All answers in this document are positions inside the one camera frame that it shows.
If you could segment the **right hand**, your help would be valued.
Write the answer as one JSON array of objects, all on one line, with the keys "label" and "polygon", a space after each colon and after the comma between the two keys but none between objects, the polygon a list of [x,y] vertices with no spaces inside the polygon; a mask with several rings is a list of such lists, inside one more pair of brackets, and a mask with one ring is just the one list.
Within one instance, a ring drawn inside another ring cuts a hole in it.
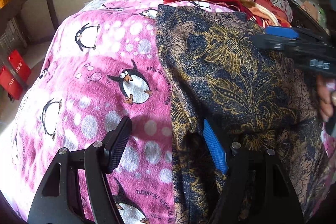
[{"label": "right hand", "polygon": [[335,106],[335,79],[325,79],[318,75],[317,93],[319,97],[319,112],[325,122],[333,116]]}]

